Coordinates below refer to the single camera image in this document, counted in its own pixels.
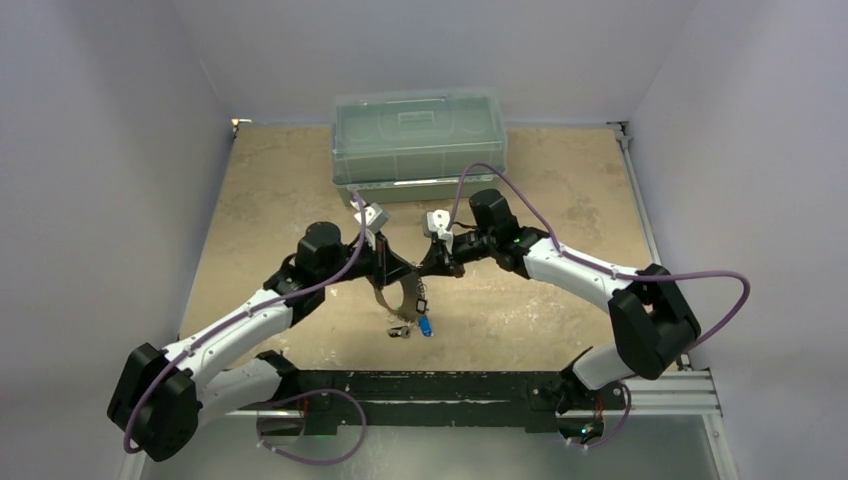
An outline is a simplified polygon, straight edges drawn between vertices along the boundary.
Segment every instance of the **floor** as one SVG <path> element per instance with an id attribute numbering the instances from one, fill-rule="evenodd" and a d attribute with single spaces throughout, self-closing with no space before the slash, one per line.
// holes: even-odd
<path id="1" fill-rule="evenodd" d="M 606 129 L 510 128 L 509 176 L 557 231 L 560 241 L 621 265 L 650 257 L 625 166 Z M 198 268 L 182 335 L 244 302 L 294 252 L 306 227 L 336 223 L 345 241 L 357 223 L 330 178 L 330 134 L 319 127 L 248 126 L 233 146 Z M 519 222 L 538 222 L 502 186 Z M 389 204 L 383 232 L 392 249 L 419 261 L 429 242 L 426 211 L 450 201 Z M 472 220 L 467 202 L 460 221 Z M 556 287 L 500 270 L 493 260 L 467 266 L 465 278 L 427 278 L 434 335 L 389 338 L 389 315 L 365 280 L 337 284 L 297 326 L 258 352 L 282 351 L 300 368 L 369 370 L 559 370 L 590 345 L 612 340 L 609 318 Z M 390 287 L 386 297 L 400 299 Z"/>

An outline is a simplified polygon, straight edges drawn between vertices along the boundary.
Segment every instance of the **plastic container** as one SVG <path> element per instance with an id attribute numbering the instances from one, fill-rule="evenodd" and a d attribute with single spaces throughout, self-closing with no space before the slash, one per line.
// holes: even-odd
<path id="1" fill-rule="evenodd" d="M 377 203 L 453 198 L 475 162 L 506 173 L 506 132 L 492 89 L 341 96 L 333 118 L 333 184 L 344 202 L 353 189 Z M 497 181 L 475 169 L 463 196 Z"/>

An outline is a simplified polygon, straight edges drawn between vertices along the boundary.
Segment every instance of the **metal frame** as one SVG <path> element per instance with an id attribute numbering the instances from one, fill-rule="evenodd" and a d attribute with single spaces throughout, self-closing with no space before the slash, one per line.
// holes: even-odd
<path id="1" fill-rule="evenodd" d="M 633 169 L 630 158 L 629 142 L 633 138 L 626 134 L 621 123 L 609 123 L 602 128 L 611 129 L 621 149 L 622 161 L 627 170 L 633 192 L 634 202 L 639 213 L 642 224 L 645 244 L 651 260 L 661 263 L 656 241 L 642 200 L 642 192 Z M 738 480 L 739 474 L 722 421 L 721 404 L 713 383 L 712 374 L 706 371 L 693 371 L 688 355 L 681 356 L 677 372 L 666 372 L 657 380 L 630 379 L 625 383 L 632 393 L 631 415 L 698 415 L 704 422 L 706 430 L 706 443 L 709 445 L 713 457 L 716 472 L 721 480 Z M 621 415 L 623 411 L 610 410 L 608 416 Z M 286 410 L 239 410 L 230 412 L 231 417 L 296 417 L 295 411 Z M 566 412 L 562 417 L 579 418 L 591 417 L 593 412 L 572 410 Z M 144 462 L 147 456 L 144 453 L 127 455 L 119 475 L 121 480 L 137 480 L 141 478 Z"/>

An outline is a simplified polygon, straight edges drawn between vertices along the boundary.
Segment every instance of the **container lid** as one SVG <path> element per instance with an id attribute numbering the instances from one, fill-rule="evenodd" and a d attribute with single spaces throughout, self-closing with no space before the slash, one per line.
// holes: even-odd
<path id="1" fill-rule="evenodd" d="M 333 156 L 354 159 L 503 148 L 492 89 L 422 90 L 335 99 Z"/>

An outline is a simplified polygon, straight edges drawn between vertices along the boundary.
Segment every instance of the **white wall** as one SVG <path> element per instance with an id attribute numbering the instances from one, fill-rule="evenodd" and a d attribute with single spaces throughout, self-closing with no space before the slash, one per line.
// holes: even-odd
<path id="1" fill-rule="evenodd" d="M 116 477 L 111 390 L 177 332 L 228 124 L 170 3 L 0 2 L 0 477 Z"/>
<path id="2" fill-rule="evenodd" d="M 696 0 L 175 0 L 232 116 L 326 122 L 334 95 L 494 86 L 511 121 L 623 120 Z"/>
<path id="3" fill-rule="evenodd" d="M 846 19 L 843 0 L 701 0 L 633 116 L 664 262 L 753 284 L 696 352 L 746 479 L 848 471 Z M 686 287 L 707 324 L 737 292 Z"/>

